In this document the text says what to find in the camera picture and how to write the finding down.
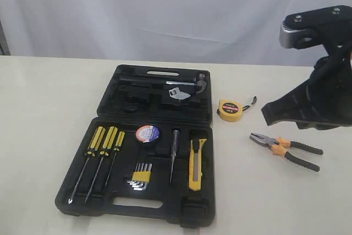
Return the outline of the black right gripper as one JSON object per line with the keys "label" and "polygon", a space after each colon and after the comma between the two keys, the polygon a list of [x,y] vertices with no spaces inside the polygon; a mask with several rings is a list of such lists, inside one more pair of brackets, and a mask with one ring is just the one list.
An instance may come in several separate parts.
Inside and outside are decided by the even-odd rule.
{"label": "black right gripper", "polygon": [[298,129],[351,127],[351,45],[344,45],[312,72],[312,103],[307,80],[283,97],[265,104],[267,125],[295,122]]}

